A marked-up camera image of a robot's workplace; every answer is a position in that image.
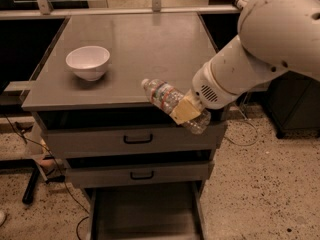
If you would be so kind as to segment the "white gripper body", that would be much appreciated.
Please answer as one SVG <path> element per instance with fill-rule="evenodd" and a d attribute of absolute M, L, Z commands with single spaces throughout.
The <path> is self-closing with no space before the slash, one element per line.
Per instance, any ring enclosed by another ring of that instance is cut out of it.
<path fill-rule="evenodd" d="M 237 99 L 220 87 L 211 71 L 210 63 L 205 63 L 192 79 L 192 90 L 205 108 L 218 110 Z"/>

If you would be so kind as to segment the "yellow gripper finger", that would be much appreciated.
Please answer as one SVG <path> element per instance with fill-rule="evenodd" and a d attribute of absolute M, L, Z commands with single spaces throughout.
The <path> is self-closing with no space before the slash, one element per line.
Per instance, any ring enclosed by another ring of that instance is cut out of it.
<path fill-rule="evenodd" d="M 189 90 L 183 98 L 178 102 L 177 106 L 172 110 L 169 116 L 178 124 L 181 125 L 198 117 L 204 109 L 198 95 Z"/>

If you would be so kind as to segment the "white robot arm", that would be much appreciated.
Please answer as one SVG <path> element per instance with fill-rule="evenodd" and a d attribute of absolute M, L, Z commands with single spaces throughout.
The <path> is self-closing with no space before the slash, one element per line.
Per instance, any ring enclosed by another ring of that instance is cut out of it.
<path fill-rule="evenodd" d="M 194 75 L 170 116 L 183 124 L 288 71 L 320 80 L 320 0 L 249 0 L 237 35 Z"/>

